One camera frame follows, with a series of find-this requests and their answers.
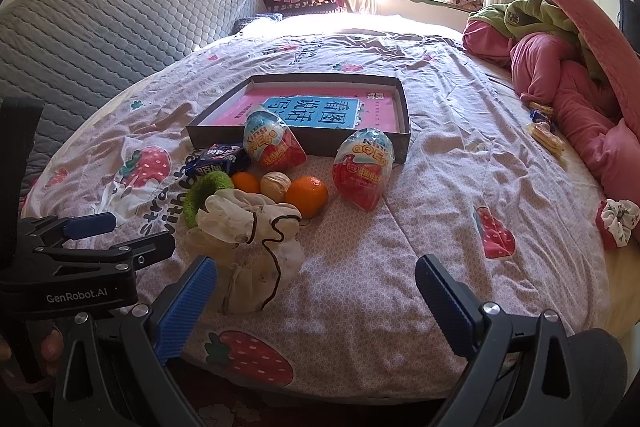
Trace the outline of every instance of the gray quilted headboard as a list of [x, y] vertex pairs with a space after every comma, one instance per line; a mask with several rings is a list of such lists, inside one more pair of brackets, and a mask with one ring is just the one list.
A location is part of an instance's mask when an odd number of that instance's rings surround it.
[[262, 0], [17, 0], [0, 10], [0, 99], [47, 103], [21, 193], [99, 107], [263, 7]]

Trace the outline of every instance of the cardboard box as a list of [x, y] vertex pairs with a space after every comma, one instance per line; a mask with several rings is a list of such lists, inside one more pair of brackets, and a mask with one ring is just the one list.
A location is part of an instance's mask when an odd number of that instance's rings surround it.
[[[391, 76], [375, 76], [370, 74], [345, 74], [345, 73], [290, 73], [290, 74], [262, 74], [251, 76], [244, 82], [225, 93], [213, 104], [200, 113], [187, 126], [191, 142], [196, 149], [205, 149], [214, 143], [230, 144], [242, 143], [244, 134], [244, 122], [250, 106], [240, 107], [242, 100], [248, 100], [251, 93], [255, 98], [259, 91], [265, 92], [264, 99], [270, 98], [273, 90], [295, 90], [298, 95], [326, 96], [324, 90], [345, 91], [353, 89], [362, 94], [366, 93], [367, 99], [371, 99], [369, 107], [376, 102], [376, 98], [392, 100], [395, 112], [395, 132], [382, 128], [389, 137], [396, 156], [396, 163], [404, 163], [409, 149], [411, 138], [409, 114], [406, 107], [404, 90], [400, 80]], [[228, 124], [229, 113], [236, 111], [238, 124]], [[216, 121], [224, 120], [225, 124], [216, 124]], [[350, 137], [355, 129], [366, 127], [357, 124], [354, 128], [321, 128], [295, 126], [287, 122], [289, 128], [296, 136], [300, 145], [308, 155], [335, 157], [340, 145]]]

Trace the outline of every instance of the white scrunchie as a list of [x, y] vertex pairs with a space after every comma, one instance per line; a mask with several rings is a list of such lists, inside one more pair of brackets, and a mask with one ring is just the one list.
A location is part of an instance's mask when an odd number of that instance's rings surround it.
[[[223, 314], [261, 311], [299, 272], [304, 254], [296, 239], [300, 211], [261, 194], [236, 188], [218, 190], [198, 211], [198, 226], [187, 233], [192, 255], [216, 262], [218, 281], [210, 304]], [[262, 254], [244, 263], [236, 259], [240, 244], [259, 245]]]
[[631, 238], [631, 231], [640, 221], [640, 208], [633, 201], [607, 200], [600, 218], [618, 247], [626, 247]]

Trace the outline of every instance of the strawberry print bed sheet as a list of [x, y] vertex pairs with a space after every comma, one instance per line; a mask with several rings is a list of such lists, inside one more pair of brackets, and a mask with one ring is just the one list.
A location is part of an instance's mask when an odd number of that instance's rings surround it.
[[463, 370], [415, 288], [415, 262], [436, 254], [452, 276], [508, 312], [559, 312], [568, 333], [600, 327], [609, 287], [595, 225], [575, 188], [526, 133], [489, 79], [448, 38], [341, 30], [223, 39], [121, 94], [52, 159], [24, 209], [31, 216], [108, 210], [119, 227], [84, 240], [105, 248], [168, 230], [174, 256], [139, 272], [154, 299], [188, 267], [182, 204], [194, 178], [185, 130], [251, 74], [358, 72], [401, 79], [411, 120], [404, 165], [377, 209], [331, 184], [332, 158], [289, 172], [330, 188], [300, 232], [302, 269], [260, 313], [206, 310], [184, 356], [241, 385], [353, 402], [443, 397]]

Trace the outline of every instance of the window sill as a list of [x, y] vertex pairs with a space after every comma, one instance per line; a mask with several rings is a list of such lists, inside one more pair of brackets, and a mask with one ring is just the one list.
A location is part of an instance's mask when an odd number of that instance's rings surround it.
[[453, 10], [458, 10], [467, 14], [470, 14], [471, 12], [469, 12], [468, 10], [465, 10], [459, 6], [456, 6], [455, 4], [451, 4], [449, 2], [443, 2], [443, 1], [434, 1], [434, 0], [407, 0], [407, 1], [411, 1], [411, 2], [421, 2], [421, 3], [425, 3], [425, 4], [431, 4], [432, 6], [442, 6], [443, 8], [451, 8]]

